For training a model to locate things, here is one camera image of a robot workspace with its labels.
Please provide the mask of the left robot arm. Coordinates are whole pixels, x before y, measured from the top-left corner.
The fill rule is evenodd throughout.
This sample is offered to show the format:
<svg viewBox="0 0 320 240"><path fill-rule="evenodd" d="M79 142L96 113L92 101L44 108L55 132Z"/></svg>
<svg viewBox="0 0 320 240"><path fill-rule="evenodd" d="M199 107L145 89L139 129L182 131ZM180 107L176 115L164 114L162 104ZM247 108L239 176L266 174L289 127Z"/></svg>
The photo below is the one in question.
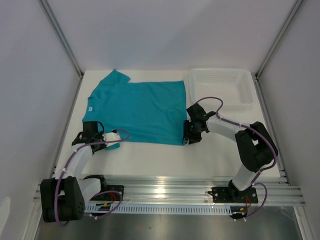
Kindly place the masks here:
<svg viewBox="0 0 320 240"><path fill-rule="evenodd" d="M106 148L104 126L99 121L86 121L71 143L72 153L52 178L40 183L42 217L46 223L65 225L81 220L85 205L93 197L103 200L109 188L102 175L90 175L79 183L83 169L94 153Z"/></svg>

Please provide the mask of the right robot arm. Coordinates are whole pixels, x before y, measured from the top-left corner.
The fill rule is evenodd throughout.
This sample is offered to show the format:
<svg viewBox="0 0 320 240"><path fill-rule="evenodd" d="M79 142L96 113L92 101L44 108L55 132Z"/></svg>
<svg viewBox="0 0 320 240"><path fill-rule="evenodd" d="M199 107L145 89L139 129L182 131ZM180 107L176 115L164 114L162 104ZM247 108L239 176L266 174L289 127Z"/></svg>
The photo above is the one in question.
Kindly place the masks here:
<svg viewBox="0 0 320 240"><path fill-rule="evenodd" d="M228 184L228 196L234 202L241 201L259 175L277 160L278 150L266 127L259 121L246 125L222 117L217 111L206 112L198 103L186 111L190 119L183 122L184 144L199 143L203 132L218 134L236 143L241 166Z"/></svg>

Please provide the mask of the teal t shirt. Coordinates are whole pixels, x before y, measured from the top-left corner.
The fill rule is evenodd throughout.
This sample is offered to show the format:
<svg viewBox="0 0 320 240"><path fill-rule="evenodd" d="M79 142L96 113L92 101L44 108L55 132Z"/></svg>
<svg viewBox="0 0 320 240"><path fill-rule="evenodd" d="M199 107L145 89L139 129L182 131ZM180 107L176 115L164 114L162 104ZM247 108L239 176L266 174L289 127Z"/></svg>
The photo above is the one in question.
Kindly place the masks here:
<svg viewBox="0 0 320 240"><path fill-rule="evenodd" d="M182 146L186 97L182 80L132 82L113 70L88 97L82 120L100 122L105 133L124 129L130 142Z"/></svg>

